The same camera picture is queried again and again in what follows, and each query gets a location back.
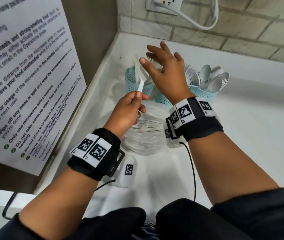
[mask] forearm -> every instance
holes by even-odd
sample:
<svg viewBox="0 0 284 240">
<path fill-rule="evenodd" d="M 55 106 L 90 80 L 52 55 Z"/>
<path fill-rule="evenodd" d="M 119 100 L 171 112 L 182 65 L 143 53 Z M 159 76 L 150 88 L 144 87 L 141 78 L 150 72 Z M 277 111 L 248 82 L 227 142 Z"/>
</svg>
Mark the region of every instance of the forearm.
<svg viewBox="0 0 284 240">
<path fill-rule="evenodd" d="M 67 168 L 19 214 L 45 239 L 63 239 L 79 226 L 98 181 Z"/>
<path fill-rule="evenodd" d="M 190 151 L 211 203 L 278 188 L 275 181 L 223 132 L 189 141 Z"/>
</svg>

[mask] person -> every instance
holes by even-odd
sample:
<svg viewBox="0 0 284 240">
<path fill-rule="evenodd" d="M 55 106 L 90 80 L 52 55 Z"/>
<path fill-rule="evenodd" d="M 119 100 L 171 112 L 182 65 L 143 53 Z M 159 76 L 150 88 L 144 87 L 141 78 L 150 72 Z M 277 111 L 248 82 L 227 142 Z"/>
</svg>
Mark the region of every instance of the person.
<svg viewBox="0 0 284 240">
<path fill-rule="evenodd" d="M 159 72 L 144 58 L 140 63 L 168 100 L 177 104 L 194 97 L 179 53 L 172 55 L 164 42 L 160 48 L 148 45 L 147 49 L 147 56 L 163 69 Z M 140 92 L 121 98 L 103 133 L 110 133 L 118 143 L 140 112 L 146 112 L 143 99 L 149 97 Z M 221 126 L 217 128 L 210 135 L 188 141 L 213 205 L 210 210 L 179 199 L 157 213 L 155 226 L 145 223 L 146 213 L 137 207 L 82 219 L 104 174 L 88 177 L 69 163 L 60 177 L 0 229 L 0 239 L 284 239 L 284 188 L 237 147 Z"/>
</svg>

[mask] person's left hand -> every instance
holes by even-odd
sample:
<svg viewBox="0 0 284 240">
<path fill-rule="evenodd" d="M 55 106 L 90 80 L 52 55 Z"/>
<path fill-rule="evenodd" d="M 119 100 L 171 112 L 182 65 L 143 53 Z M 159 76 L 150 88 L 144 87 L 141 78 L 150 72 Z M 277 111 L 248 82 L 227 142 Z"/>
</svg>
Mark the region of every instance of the person's left hand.
<svg viewBox="0 0 284 240">
<path fill-rule="evenodd" d="M 142 113 L 147 110 L 141 101 L 149 100 L 150 97 L 144 93 L 132 91 L 122 97 L 116 104 L 110 118 L 103 128 L 111 131 L 120 140 L 124 138 L 124 134 L 137 123 Z"/>
</svg>

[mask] power cord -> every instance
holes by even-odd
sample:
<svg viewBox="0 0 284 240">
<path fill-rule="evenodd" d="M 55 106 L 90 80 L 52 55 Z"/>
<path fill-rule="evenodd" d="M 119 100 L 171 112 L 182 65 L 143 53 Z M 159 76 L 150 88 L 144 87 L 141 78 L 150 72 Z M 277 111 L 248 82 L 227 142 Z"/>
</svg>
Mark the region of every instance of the power cord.
<svg viewBox="0 0 284 240">
<path fill-rule="evenodd" d="M 176 14 L 180 15 L 181 17 L 188 20 L 190 23 L 192 23 L 194 26 L 196 26 L 200 29 L 209 30 L 209 29 L 212 29 L 217 24 L 218 18 L 219 18 L 219 3 L 218 3 L 218 0 L 214 0 L 214 1 L 215 1 L 215 3 L 214 3 L 214 7 L 213 7 L 213 17 L 215 18 L 215 20 L 214 20 L 214 23 L 210 27 L 205 27 L 205 26 L 198 24 L 196 21 L 192 20 L 191 18 L 189 18 L 184 13 L 182 13 L 180 11 L 176 11 L 174 8 L 170 7 L 169 5 L 164 5 L 160 1 L 155 0 L 154 5 L 168 9 L 168 10 L 171 10 L 172 12 L 175 12 Z"/>
<path fill-rule="evenodd" d="M 180 144 L 182 144 L 182 145 L 185 146 L 185 148 L 186 148 L 187 151 L 188 151 L 189 157 L 190 157 L 191 166 L 192 166 L 192 171 L 193 171 L 193 180 L 194 180 L 194 199 L 193 199 L 193 201 L 195 202 L 195 201 L 196 201 L 196 174 L 194 173 L 194 167 L 193 167 L 192 157 L 191 157 L 191 154 L 190 154 L 190 151 L 189 151 L 187 145 L 184 144 L 183 142 L 180 142 Z"/>
<path fill-rule="evenodd" d="M 105 184 L 101 185 L 100 187 L 97 187 L 95 191 L 97 191 L 97 190 L 99 190 L 100 188 L 102 188 L 103 186 L 105 186 L 105 185 L 107 185 L 107 184 L 109 184 L 109 183 L 113 183 L 113 182 L 115 182 L 114 179 L 113 179 L 113 180 L 110 180 L 110 181 L 108 181 L 108 182 L 106 182 Z M 15 199 L 16 195 L 17 195 L 17 192 L 14 192 L 14 193 L 11 195 L 10 199 L 9 199 L 8 202 L 6 203 L 6 205 L 5 205 L 5 207 L 4 207 L 4 210 L 3 210 L 3 212 L 2 212 L 2 217 L 3 217 L 4 219 L 6 219 L 6 220 L 9 220 L 9 221 L 12 220 L 12 218 L 6 216 L 6 213 L 7 213 L 7 211 L 8 211 L 8 208 L 9 208 L 10 205 L 12 204 L 13 200 Z"/>
</svg>

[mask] fingernail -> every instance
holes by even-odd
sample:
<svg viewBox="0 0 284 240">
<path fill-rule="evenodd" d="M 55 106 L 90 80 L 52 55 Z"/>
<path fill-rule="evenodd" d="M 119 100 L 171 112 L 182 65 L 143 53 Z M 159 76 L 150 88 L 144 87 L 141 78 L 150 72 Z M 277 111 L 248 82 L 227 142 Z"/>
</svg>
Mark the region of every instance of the fingernail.
<svg viewBox="0 0 284 240">
<path fill-rule="evenodd" d="M 145 63 L 145 59 L 144 58 L 140 58 L 140 63 L 144 64 Z"/>
</svg>

